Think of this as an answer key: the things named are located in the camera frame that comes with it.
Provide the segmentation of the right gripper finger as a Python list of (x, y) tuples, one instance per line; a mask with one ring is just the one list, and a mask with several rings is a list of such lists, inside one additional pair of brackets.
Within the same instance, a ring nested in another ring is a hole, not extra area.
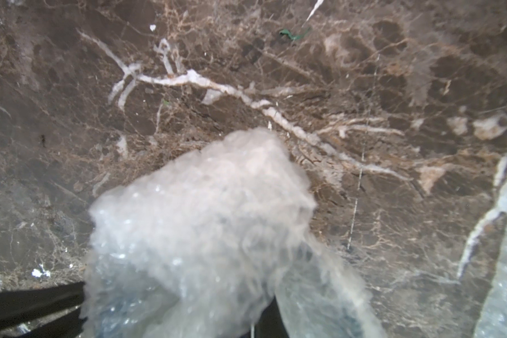
[(254, 338), (289, 338), (284, 326), (277, 299), (263, 311), (257, 324), (253, 327)]

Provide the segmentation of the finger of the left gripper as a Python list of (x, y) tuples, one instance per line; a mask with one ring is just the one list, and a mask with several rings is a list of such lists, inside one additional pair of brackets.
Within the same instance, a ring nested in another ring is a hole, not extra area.
[[(14, 326), (77, 307), (85, 299), (84, 282), (64, 284), (38, 290), (0, 292), (0, 332)], [(63, 315), (23, 337), (77, 337), (86, 321), (81, 309)]]

